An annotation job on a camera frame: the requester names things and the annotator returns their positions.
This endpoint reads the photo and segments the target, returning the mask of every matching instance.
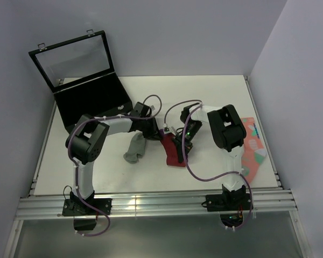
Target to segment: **gray wall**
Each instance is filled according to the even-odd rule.
[[[117,73],[250,74],[286,0],[16,0],[39,42],[105,30]]]
[[[288,0],[250,83],[282,183],[323,257],[323,0]]]
[[[7,0],[0,0],[0,257],[19,196],[30,189],[52,107],[52,95],[31,73],[35,48]]]

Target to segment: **open black case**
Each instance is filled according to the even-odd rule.
[[[132,110],[104,31],[38,47],[29,55],[53,92],[69,133],[83,114],[114,116]]]

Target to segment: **dark red fabric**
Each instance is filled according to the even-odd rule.
[[[166,164],[174,167],[185,167],[184,161],[182,163],[178,163],[177,149],[171,140],[172,137],[172,133],[164,134],[163,139],[160,141],[166,152]]]

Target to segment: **purple cable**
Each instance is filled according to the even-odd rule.
[[[104,230],[102,230],[102,231],[100,231],[100,232],[98,232],[98,233],[95,233],[95,234],[84,234],[84,233],[81,233],[81,232],[77,232],[77,233],[79,233],[80,235],[83,235],[83,236],[85,236],[85,237],[95,237],[95,236],[97,236],[97,235],[101,235],[101,234],[103,234],[104,232],[106,232],[106,231],[109,229],[109,227],[110,227],[110,223],[111,223],[111,222],[110,222],[110,218],[109,218],[109,216],[108,216],[108,215],[106,215],[103,211],[101,211],[101,210],[97,209],[96,207],[93,207],[92,205],[88,204],[88,203],[83,199],[83,197],[82,197],[82,196],[81,196],[81,194],[80,194],[80,191],[79,191],[79,165],[78,165],[77,161],[74,159],[74,157],[72,156],[72,151],[71,151],[72,142],[73,142],[73,139],[74,139],[74,137],[75,137],[76,133],[80,130],[80,128],[83,128],[87,123],[91,123],[91,122],[94,122],[94,121],[104,121],[104,120],[120,119],[121,117],[122,117],[122,118],[130,118],[130,119],[134,119],[134,120],[148,120],[148,119],[152,119],[152,118],[156,117],[156,116],[160,113],[160,111],[162,110],[162,106],[163,106],[163,104],[162,104],[162,99],[161,99],[158,95],[155,95],[155,94],[147,96],[147,98],[144,100],[144,103],[145,103],[145,102],[146,102],[146,100],[147,100],[147,99],[149,99],[150,97],[157,97],[157,98],[158,98],[158,100],[159,100],[159,102],[160,102],[160,108],[159,108],[159,110],[157,111],[157,113],[156,113],[156,114],[154,114],[154,115],[153,115],[153,116],[151,116],[151,117],[114,116],[114,117],[106,117],[106,118],[104,118],[104,117],[100,117],[100,118],[92,118],[92,119],[89,119],[89,120],[86,120],[86,121],[82,122],[82,123],[81,123],[81,124],[80,124],[80,125],[79,125],[75,130],[74,130],[74,132],[72,133],[71,138],[69,139],[69,144],[68,144],[67,152],[68,152],[68,157],[69,157],[69,159],[70,159],[70,160],[74,163],[74,165],[75,165],[75,186],[76,186],[76,187],[78,187],[78,188],[76,188],[76,193],[78,194],[78,198],[79,198],[79,200],[80,200],[84,205],[86,205],[87,207],[91,208],[92,210],[94,210],[94,211],[96,211],[96,212],[100,213],[101,215],[105,216],[105,217],[106,217],[106,219],[108,220],[108,224],[107,224],[107,226],[106,226],[106,228],[105,228]]]
[[[250,209],[249,209],[249,214],[247,216],[247,218],[245,220],[243,220],[243,223],[240,224],[238,227],[235,227],[235,230],[241,228],[242,226],[244,226],[246,224],[246,222],[250,219],[251,217],[251,212],[252,212],[252,190],[251,190],[251,187],[250,187],[250,184],[248,183],[247,179],[241,174],[239,173],[238,171],[230,171],[230,172],[225,172],[219,176],[215,176],[215,177],[212,177],[212,178],[208,178],[208,179],[203,179],[203,178],[199,178],[197,175],[194,174],[194,172],[192,172],[191,168],[189,167],[189,164],[188,164],[188,159],[187,159],[187,156],[185,154],[185,132],[186,132],[186,128],[187,128],[187,125],[188,125],[188,122],[189,122],[189,119],[190,117],[192,116],[192,114],[200,109],[202,107],[202,104],[200,104],[198,107],[196,107],[192,112],[190,112],[190,114],[188,115],[185,123],[184,123],[184,129],[183,129],[183,132],[182,132],[182,154],[183,154],[183,160],[184,160],[184,163],[185,163],[185,166],[187,167],[189,173],[197,180],[199,181],[202,181],[202,182],[209,182],[209,181],[213,181],[213,180],[216,180],[220,177],[223,177],[223,176],[226,176],[226,175],[229,175],[229,174],[237,174],[237,175],[240,175],[243,180],[245,181],[245,184],[247,185],[248,189],[249,189],[249,194],[250,194]]]
[[[188,101],[182,101],[182,102],[180,102],[180,103],[174,104],[172,107],[170,107],[170,108],[166,111],[165,116],[164,116],[164,124],[166,124],[166,116],[167,116],[167,114],[168,114],[168,113],[169,113],[169,112],[170,112],[174,107],[179,106],[179,105],[181,105],[181,104],[188,103],[188,102],[200,102],[200,103],[202,103],[202,101],[201,101],[201,100],[199,100],[199,99],[190,99],[190,100],[188,100]]]

